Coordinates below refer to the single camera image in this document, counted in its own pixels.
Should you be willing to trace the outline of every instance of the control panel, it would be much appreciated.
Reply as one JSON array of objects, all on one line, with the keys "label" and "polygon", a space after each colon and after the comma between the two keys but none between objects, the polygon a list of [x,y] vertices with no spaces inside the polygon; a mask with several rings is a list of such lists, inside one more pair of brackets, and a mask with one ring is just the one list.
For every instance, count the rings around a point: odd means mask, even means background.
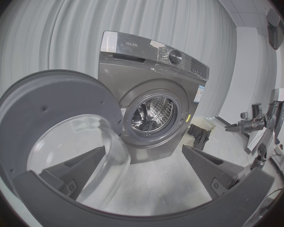
[{"label": "control panel", "polygon": [[148,38],[105,31],[100,51],[128,56],[140,62],[152,60],[183,72],[189,72],[203,80],[209,79],[208,66],[182,51]]}]

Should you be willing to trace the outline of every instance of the yellow sticker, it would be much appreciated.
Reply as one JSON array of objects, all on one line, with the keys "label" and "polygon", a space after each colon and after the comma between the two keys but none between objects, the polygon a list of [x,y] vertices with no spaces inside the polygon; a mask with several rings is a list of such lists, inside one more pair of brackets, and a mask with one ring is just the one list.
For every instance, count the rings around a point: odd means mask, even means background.
[{"label": "yellow sticker", "polygon": [[189,119],[190,119],[190,115],[187,117],[186,122],[188,122],[188,121],[189,121]]}]

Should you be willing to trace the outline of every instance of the control knob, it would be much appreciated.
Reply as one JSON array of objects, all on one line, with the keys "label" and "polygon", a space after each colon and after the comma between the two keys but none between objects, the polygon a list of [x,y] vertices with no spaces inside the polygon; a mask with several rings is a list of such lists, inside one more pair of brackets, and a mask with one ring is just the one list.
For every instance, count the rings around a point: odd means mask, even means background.
[{"label": "control knob", "polygon": [[179,64],[182,60],[182,55],[180,51],[172,50],[169,54],[169,60],[173,64]]}]

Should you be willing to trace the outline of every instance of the screw hole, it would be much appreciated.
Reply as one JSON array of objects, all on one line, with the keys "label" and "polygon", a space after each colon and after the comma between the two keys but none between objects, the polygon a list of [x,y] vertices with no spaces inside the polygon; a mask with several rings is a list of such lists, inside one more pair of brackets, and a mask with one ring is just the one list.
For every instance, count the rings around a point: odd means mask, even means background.
[{"label": "screw hole", "polygon": [[47,108],[46,106],[43,106],[43,107],[42,107],[42,111],[43,111],[43,112],[46,112],[47,110],[48,110],[48,108]]}]

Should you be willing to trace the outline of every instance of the washing machine door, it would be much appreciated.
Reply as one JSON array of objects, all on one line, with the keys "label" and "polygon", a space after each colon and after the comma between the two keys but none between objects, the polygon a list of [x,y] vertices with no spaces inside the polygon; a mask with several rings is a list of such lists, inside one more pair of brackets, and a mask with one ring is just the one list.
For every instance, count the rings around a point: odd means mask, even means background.
[{"label": "washing machine door", "polygon": [[[69,70],[32,74],[12,85],[0,99],[0,176],[17,195],[29,175],[39,179],[44,169],[49,169],[57,176],[42,176],[46,182],[54,179],[49,185],[60,192],[68,191],[68,195],[80,188],[72,198],[101,209],[117,191],[130,164],[129,152],[119,137],[121,130],[119,104],[98,80]],[[93,165],[80,167],[79,162],[95,151]],[[97,184],[86,188],[87,180],[99,165]],[[91,168],[90,173],[82,171]],[[61,190],[61,169],[73,171],[75,181],[78,175],[85,174],[86,181],[79,178],[77,184],[72,184],[73,177],[67,182],[64,177],[69,189]],[[110,181],[102,183],[105,177]],[[96,193],[92,203],[84,203],[91,192]]]}]

